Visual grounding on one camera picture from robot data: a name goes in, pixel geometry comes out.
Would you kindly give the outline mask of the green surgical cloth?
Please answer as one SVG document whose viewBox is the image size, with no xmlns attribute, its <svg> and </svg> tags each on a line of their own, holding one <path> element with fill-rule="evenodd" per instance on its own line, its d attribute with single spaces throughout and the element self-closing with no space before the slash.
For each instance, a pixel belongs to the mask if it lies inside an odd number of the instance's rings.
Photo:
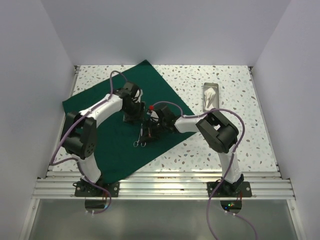
<svg viewBox="0 0 320 240">
<path fill-rule="evenodd" d="M 123 87 L 126 81 L 130 81 L 142 89 L 142 100 L 147 106 L 168 101 L 177 105 L 170 107 L 175 114 L 179 113 L 178 108 L 182 108 L 184 114 L 193 115 L 192 110 L 177 92 L 147 60 L 133 67 L 127 65 L 121 67 L 119 71 L 123 75 L 114 75 L 112 79 L 107 77 L 109 70 L 106 65 L 82 66 L 79 78 L 87 81 L 101 77 L 103 81 L 88 89 L 81 87 L 78 94 L 63 101 L 65 113 L 84 110 L 108 94 L 111 86 L 118 89 Z M 163 132 L 158 140 L 147 143 L 145 147 L 134 147 L 134 141 L 138 139 L 140 132 L 140 124 L 125 123 L 123 117 L 122 111 L 116 112 L 97 128 L 94 157 L 106 184 L 125 179 L 193 135 L 191 132 Z"/>
</svg>

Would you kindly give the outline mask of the curved-tip tweezers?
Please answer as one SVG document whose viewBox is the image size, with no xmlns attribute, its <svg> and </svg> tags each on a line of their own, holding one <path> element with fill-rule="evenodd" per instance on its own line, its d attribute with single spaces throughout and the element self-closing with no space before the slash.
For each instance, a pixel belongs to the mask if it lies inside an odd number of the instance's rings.
<svg viewBox="0 0 320 240">
<path fill-rule="evenodd" d="M 206 109 L 208 109 L 211 104 L 212 104 L 212 95 L 207 95 L 207 96 L 205 97 L 204 107 L 205 107 Z"/>
</svg>

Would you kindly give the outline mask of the steel hemostat forceps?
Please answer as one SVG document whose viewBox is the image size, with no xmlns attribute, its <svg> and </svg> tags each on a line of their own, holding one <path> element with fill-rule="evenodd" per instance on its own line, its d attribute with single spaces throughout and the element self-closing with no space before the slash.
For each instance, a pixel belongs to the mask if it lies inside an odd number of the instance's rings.
<svg viewBox="0 0 320 240">
<path fill-rule="evenodd" d="M 142 148 L 144 148 L 146 146 L 146 143 L 141 141 L 142 136 L 143 136 L 143 124 L 141 123 L 138 139 L 133 143 L 133 146 L 135 148 L 137 148 L 138 146 L 141 146 Z"/>
</svg>

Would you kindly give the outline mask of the fine straight tweezers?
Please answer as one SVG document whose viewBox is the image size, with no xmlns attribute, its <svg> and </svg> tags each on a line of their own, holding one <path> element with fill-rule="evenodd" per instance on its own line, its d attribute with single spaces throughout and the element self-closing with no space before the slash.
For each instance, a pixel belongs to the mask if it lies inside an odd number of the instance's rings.
<svg viewBox="0 0 320 240">
<path fill-rule="evenodd" d="M 208 106 L 213 105 L 215 97 L 216 97 L 216 93 L 213 93 L 210 97 L 210 101 L 208 102 Z"/>
</svg>

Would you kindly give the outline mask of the metal tray tin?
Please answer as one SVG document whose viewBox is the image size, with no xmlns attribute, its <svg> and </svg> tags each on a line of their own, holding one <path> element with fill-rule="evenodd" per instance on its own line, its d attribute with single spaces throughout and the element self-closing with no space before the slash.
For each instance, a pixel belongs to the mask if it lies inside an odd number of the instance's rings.
<svg viewBox="0 0 320 240">
<path fill-rule="evenodd" d="M 219 108 L 219 85 L 217 83 L 205 82 L 202 87 L 203 111 Z"/>
</svg>

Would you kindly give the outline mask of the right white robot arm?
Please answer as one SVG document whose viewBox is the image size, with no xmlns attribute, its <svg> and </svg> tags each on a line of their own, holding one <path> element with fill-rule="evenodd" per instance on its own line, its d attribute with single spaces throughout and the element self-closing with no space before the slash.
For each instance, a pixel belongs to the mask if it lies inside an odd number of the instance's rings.
<svg viewBox="0 0 320 240">
<path fill-rule="evenodd" d="M 141 124 L 136 146 L 144 147 L 147 143 L 158 140 L 164 132 L 200 133 L 220 160 L 222 178 L 218 182 L 217 191 L 232 197 L 241 190 L 244 176 L 236 154 L 239 130 L 219 109 L 212 109 L 201 115 L 178 116 L 163 104 L 157 108 L 151 106 L 147 114 L 148 118 Z"/>
</svg>

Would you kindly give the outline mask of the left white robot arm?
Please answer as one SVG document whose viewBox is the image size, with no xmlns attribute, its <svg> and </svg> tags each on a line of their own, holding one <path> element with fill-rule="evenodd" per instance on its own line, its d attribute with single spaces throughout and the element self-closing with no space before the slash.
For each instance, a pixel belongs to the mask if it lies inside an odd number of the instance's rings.
<svg viewBox="0 0 320 240">
<path fill-rule="evenodd" d="M 76 161 L 81 173 L 75 182 L 76 197 L 106 197 L 109 188 L 95 159 L 98 141 L 98 126 L 113 114 L 123 111 L 123 120 L 134 123 L 143 119 L 145 103 L 141 101 L 143 91 L 133 82 L 112 90 L 100 101 L 79 112 L 66 114 L 61 146 Z"/>
</svg>

